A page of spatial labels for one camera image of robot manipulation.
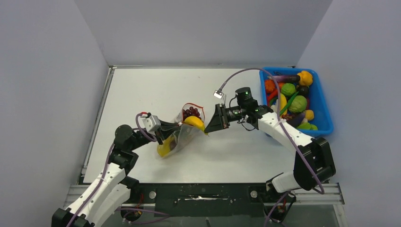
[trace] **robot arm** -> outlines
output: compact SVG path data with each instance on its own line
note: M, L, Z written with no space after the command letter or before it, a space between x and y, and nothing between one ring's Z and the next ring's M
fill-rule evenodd
M226 108L224 104L217 104L215 113L205 132L227 129L230 122L244 119L256 129L267 133L280 142L295 157L293 171L282 173L266 182L266 189L272 198L279 198L282 193L294 189L311 190L314 188L317 185L316 180L299 154L295 152L293 144L282 127L279 126L281 119L277 118L277 114L266 105L258 105L257 100L253 99L249 87L236 90L235 95L238 106ZM286 122L282 122L282 124L321 182L335 174L336 169L330 146L324 138L315 139L301 133Z
M143 120L148 136L154 136L159 144L170 136L179 125L163 122L150 113ZM130 198L139 181L128 177L138 155L133 150L150 143L140 132L128 125L115 131L114 146L108 155L106 167L85 192L65 210L58 209L52 217L52 227L101 226L116 209Z

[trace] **white wall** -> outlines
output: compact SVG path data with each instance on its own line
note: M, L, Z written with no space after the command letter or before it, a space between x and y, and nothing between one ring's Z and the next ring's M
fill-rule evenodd
M315 69L351 227L400 226L401 1L333 0L297 66Z
M77 180L106 75L73 0L0 0L0 226L50 226Z
M331 0L75 0L109 65L295 65Z

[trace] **clear plastic bag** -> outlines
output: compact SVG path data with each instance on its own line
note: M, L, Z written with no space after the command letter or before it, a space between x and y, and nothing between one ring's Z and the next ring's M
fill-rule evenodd
M157 153L161 157L167 157L173 153L183 149L195 136L203 134L202 127L198 122L195 126L189 125L189 122L184 123L189 116L197 117L201 120L204 130L205 113L202 106L193 103L186 103L182 110L174 118L173 122L182 123L180 130L175 131L166 140L163 145L157 146Z

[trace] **red grapes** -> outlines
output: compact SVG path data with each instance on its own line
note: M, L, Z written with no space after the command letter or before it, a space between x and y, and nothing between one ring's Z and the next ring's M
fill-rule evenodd
M201 114L199 113L198 108L193 108L192 106L189 107L189 109L183 110L183 121L185 121L189 116L195 116L201 119Z

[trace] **cable connector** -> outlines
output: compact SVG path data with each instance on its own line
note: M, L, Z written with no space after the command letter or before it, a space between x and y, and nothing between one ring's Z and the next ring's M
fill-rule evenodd
M218 99L223 99L223 97L224 97L224 93L220 89L215 90L213 95L214 95L214 97L216 97Z

